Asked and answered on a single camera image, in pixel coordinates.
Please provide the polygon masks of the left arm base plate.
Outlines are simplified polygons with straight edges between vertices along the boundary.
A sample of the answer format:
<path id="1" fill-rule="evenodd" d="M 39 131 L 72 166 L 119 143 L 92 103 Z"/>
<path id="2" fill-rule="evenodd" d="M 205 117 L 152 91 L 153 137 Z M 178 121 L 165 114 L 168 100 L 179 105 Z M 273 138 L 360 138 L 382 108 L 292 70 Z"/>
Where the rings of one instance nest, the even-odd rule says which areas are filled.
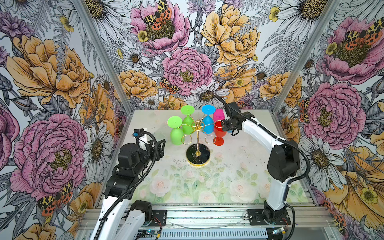
<path id="1" fill-rule="evenodd" d="M 144 227 L 165 227 L 167 223 L 167 210 L 153 210 L 152 217 L 144 223 Z"/>

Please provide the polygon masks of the green wine glass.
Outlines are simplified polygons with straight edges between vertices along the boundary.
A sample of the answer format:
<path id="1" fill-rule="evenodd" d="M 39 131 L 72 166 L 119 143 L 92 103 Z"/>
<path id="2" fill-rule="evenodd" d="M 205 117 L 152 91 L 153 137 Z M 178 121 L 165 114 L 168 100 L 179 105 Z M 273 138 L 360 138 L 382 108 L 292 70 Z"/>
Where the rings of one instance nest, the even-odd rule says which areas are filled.
<path id="1" fill-rule="evenodd" d="M 193 123 L 194 119 L 192 118 L 192 114 L 195 112 L 195 108 L 190 105 L 186 105 L 181 107 L 181 112 L 186 117 L 183 119 L 182 129 L 185 135 L 190 135 L 193 133 Z"/>
<path id="2" fill-rule="evenodd" d="M 175 146 L 182 145 L 182 138 L 184 136 L 183 129 L 181 128 L 183 124 L 182 118 L 178 116 L 172 116 L 168 119 L 167 124 L 172 129 L 170 134 L 172 144 Z"/>

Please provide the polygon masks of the red wine glass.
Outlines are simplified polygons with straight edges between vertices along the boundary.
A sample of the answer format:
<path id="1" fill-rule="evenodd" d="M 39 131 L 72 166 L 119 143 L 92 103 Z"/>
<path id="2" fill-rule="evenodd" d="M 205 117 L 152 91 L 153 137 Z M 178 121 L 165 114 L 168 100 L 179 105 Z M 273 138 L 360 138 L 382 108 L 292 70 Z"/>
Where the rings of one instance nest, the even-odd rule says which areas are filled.
<path id="1" fill-rule="evenodd" d="M 223 130 L 223 122 L 221 120 L 215 122 L 214 133 L 216 135 L 214 139 L 214 144 L 216 146 L 222 146 L 225 143 L 224 136 L 227 132 Z"/>

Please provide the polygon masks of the right aluminium corner post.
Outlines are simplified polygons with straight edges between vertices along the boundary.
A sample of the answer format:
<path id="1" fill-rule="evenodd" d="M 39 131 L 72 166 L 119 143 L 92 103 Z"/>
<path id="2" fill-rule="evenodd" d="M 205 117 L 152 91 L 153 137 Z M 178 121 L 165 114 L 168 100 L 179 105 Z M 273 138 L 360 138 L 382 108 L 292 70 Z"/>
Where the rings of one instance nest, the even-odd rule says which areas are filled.
<path id="1" fill-rule="evenodd" d="M 320 39 L 324 30 L 329 26 L 332 16 L 336 12 L 341 1 L 328 1 L 323 13 L 321 14 L 319 21 L 316 23 L 314 31 L 309 35 L 306 44 L 304 45 L 303 50 L 301 51 L 297 62 L 295 63 L 286 84 L 283 86 L 282 91 L 280 92 L 276 102 L 273 105 L 272 113 L 276 114 L 282 103 L 287 98 L 290 93 L 291 88 L 296 82 L 297 78 L 300 75 L 302 67 L 304 66 L 306 60 L 310 56 L 310 51 L 315 47 L 315 43 Z"/>

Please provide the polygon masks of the blue wine glass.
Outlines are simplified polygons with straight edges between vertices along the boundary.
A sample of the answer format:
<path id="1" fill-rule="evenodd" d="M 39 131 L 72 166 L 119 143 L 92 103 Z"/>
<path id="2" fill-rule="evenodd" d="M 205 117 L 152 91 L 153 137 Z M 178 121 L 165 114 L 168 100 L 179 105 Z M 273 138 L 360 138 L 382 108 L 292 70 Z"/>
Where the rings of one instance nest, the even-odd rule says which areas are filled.
<path id="1" fill-rule="evenodd" d="M 216 108 L 212 105 L 205 105 L 202 107 L 202 112 L 205 115 L 203 117 L 203 131 L 209 135 L 214 131 L 214 120 L 211 117 L 216 111 Z"/>

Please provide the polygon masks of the aluminium front rail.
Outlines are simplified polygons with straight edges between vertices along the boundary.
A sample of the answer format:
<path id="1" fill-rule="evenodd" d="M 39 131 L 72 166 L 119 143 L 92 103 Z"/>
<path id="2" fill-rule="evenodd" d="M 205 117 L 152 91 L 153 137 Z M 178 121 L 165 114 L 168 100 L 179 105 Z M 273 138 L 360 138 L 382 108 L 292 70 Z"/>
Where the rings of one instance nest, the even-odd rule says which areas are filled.
<path id="1" fill-rule="evenodd" d="M 161 227 L 143 226 L 140 232 L 150 231 L 146 240 L 155 239 L 162 231 L 161 240 L 284 240 L 293 233 L 293 240 L 341 240 L 342 235 L 325 207 L 314 203 L 293 203 L 285 220 L 266 225 L 255 220 L 249 210 L 260 210 L 262 205 L 251 204 L 159 204 L 153 213 L 160 218 Z"/>

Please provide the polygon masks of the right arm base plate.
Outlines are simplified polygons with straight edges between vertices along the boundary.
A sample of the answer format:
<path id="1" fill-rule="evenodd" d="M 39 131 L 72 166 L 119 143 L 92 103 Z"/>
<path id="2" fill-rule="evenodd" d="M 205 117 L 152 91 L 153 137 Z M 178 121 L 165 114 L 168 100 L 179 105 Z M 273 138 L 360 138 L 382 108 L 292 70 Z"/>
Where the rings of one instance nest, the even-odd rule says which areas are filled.
<path id="1" fill-rule="evenodd" d="M 247 217 L 251 226 L 286 226 L 291 224 L 288 211 L 284 208 L 279 211 L 248 209 Z"/>

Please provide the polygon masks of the left aluminium corner post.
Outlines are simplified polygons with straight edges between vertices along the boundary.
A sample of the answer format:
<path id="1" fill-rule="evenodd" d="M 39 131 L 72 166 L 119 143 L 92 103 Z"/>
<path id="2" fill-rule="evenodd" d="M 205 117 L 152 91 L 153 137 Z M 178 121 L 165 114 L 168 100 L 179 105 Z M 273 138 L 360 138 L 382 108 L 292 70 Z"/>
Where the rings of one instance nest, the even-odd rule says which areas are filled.
<path id="1" fill-rule="evenodd" d="M 96 24 L 94 24 L 92 20 L 92 16 L 88 10 L 86 3 L 84 1 L 74 1 L 74 6 L 79 14 L 79 17 L 87 31 L 87 34 L 91 42 L 95 46 L 98 56 L 100 57 L 104 67 L 106 68 L 108 75 L 111 78 L 111 81 L 125 108 L 126 113 L 128 114 L 129 117 L 131 117 L 134 110 L 126 96 L 126 93 L 122 87 L 122 84 L 120 83 L 120 80 L 118 79 L 118 74 L 114 68 L 114 65 L 111 62 L 110 57 L 108 56 L 108 52 L 99 34 L 98 27 L 96 26 Z"/>

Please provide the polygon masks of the aluminium corner post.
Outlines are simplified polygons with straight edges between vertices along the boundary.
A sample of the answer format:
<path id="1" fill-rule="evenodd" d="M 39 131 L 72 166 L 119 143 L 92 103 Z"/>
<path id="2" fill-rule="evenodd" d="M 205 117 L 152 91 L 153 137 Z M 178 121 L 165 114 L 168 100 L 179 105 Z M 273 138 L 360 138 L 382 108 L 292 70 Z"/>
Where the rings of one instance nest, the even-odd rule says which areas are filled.
<path id="1" fill-rule="evenodd" d="M 283 86 L 282 91 L 280 92 L 276 102 L 273 105 L 272 113 L 276 114 L 282 103 L 287 98 L 290 93 L 291 88 L 296 82 L 297 78 L 300 75 L 302 67 L 304 66 L 306 60 L 310 56 L 310 51 L 315 47 L 315 43 L 320 39 L 324 30 L 329 26 L 332 16 L 336 12 L 341 1 L 328 1 L 323 13 L 321 14 L 319 21 L 316 23 L 314 31 L 309 35 L 306 44 L 304 45 L 303 50 L 301 51 L 297 62 L 295 63 L 286 84 Z"/>
<path id="2" fill-rule="evenodd" d="M 110 57 L 108 56 L 108 52 L 99 34 L 98 27 L 96 26 L 96 24 L 94 24 L 92 20 L 92 16 L 88 10 L 86 3 L 84 1 L 74 1 L 74 6 L 79 14 L 79 17 L 87 31 L 87 34 L 91 42 L 95 46 L 98 56 L 100 57 L 104 67 L 106 68 L 108 75 L 111 78 L 111 81 L 125 108 L 126 113 L 128 114 L 129 117 L 131 117 L 134 110 L 126 96 L 126 93 L 122 87 L 122 84 L 120 83 L 120 80 L 118 79 L 118 74 L 114 68 L 114 65 L 111 62 Z"/>

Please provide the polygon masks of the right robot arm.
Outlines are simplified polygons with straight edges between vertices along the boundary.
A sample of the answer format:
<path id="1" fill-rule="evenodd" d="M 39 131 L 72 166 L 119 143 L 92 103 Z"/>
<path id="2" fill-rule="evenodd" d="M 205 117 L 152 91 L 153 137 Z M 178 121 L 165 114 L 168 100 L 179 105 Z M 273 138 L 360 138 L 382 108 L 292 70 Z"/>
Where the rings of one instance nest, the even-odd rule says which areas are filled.
<path id="1" fill-rule="evenodd" d="M 287 212 L 287 197 L 292 179 L 300 168 L 298 146 L 271 132 L 249 112 L 241 113 L 236 103 L 223 102 L 224 130 L 237 135 L 243 131 L 257 140 L 270 154 L 267 171 L 272 177 L 270 192 L 264 203 L 263 219 L 274 224 Z"/>

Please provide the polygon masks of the gold wine glass rack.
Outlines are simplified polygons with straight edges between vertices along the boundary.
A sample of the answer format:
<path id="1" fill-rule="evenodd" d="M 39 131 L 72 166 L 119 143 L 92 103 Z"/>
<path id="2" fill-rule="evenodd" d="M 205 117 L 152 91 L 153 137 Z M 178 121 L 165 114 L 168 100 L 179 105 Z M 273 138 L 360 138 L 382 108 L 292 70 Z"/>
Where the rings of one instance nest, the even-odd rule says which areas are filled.
<path id="1" fill-rule="evenodd" d="M 206 166 L 211 158 L 210 145 L 214 145 L 215 133 L 207 135 L 203 131 L 203 117 L 194 119 L 193 133 L 185 135 L 182 138 L 182 143 L 187 145 L 186 157 L 188 163 L 193 167 L 204 167 Z"/>

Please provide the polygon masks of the pink wine glass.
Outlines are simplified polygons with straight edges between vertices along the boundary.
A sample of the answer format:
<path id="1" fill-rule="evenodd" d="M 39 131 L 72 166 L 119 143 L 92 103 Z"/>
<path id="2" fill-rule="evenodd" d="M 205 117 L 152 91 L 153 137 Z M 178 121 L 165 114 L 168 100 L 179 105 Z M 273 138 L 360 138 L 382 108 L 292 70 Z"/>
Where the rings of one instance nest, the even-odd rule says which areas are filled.
<path id="1" fill-rule="evenodd" d="M 224 120 L 225 118 L 226 117 L 223 109 L 216 109 L 216 111 L 213 114 L 214 122 Z"/>

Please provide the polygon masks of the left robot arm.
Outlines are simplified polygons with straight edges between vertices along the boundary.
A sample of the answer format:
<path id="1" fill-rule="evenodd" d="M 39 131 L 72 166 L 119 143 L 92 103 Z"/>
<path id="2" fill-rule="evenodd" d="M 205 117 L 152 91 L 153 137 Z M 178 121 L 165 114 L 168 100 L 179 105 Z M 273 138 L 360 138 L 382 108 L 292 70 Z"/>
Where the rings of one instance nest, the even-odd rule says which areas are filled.
<path id="1" fill-rule="evenodd" d="M 139 229 L 152 220 L 152 204 L 131 203 L 134 191 L 149 175 L 154 163 L 164 156 L 166 141 L 138 139 L 120 148 L 119 163 L 107 181 L 105 197 L 92 240 L 133 240 Z"/>

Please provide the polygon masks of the small green circuit board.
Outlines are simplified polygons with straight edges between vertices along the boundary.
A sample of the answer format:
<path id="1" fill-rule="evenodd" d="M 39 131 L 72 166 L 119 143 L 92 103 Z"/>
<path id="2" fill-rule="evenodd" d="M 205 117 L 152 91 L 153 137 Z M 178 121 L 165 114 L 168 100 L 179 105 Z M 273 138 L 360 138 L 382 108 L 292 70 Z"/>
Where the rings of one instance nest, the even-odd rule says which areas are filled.
<path id="1" fill-rule="evenodd" d="M 160 231 L 154 230 L 154 229 L 149 229 L 149 230 L 144 230 L 144 231 L 139 231 L 136 235 L 136 240 L 139 238 L 152 238 L 156 237 Z"/>

